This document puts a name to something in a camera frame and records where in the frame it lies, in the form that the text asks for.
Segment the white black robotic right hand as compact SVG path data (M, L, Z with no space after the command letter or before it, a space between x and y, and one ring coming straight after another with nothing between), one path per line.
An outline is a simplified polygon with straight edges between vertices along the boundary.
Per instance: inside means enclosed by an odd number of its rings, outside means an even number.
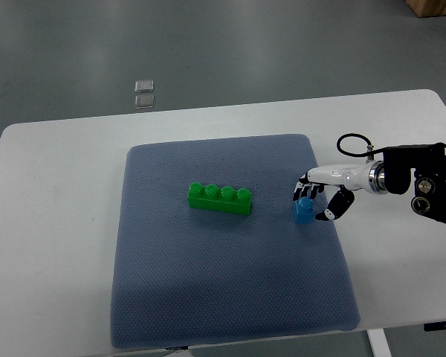
M365 164L336 164L315 167L301 176L294 188L293 200L302 197L314 200L325 186L338 187L326 209L315 215L316 220L332 221L342 217L355 201L354 192L365 190L375 195L388 193L385 185L384 163L368 161Z

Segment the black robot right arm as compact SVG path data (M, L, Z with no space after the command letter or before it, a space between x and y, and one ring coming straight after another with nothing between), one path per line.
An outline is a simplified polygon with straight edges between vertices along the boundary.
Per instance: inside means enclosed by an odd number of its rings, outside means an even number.
M446 224L446 144L387 147L382 153L388 193L402 195L412 187L413 212Z

